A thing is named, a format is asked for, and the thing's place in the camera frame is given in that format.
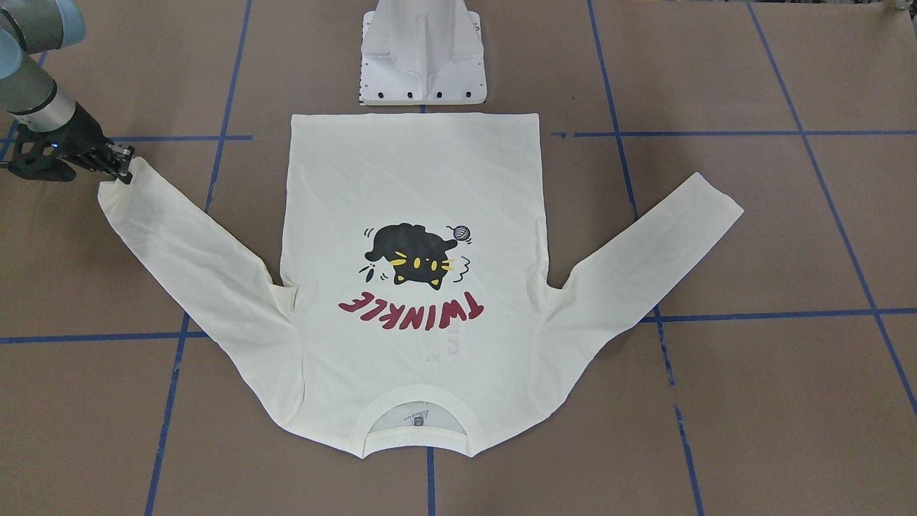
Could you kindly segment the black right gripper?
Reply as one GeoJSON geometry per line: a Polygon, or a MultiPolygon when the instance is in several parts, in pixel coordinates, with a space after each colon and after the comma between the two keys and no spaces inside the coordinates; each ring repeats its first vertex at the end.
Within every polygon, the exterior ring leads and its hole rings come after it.
{"type": "Polygon", "coordinates": [[[77,104],[71,120],[56,130],[40,132],[20,123],[4,168],[26,180],[69,182],[75,180],[73,166],[79,166],[129,185],[134,157],[133,146],[106,138],[100,124],[77,104]]]}

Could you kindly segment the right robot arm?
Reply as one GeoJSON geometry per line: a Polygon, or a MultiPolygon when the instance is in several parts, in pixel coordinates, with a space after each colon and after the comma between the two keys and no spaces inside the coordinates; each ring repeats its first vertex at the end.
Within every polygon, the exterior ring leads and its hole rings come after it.
{"type": "Polygon", "coordinates": [[[2,167],[26,180],[69,182],[79,166],[128,185],[134,147],[106,137],[96,119],[33,58],[85,38],[78,5],[3,1],[1,23],[1,105],[18,123],[2,167]]]}

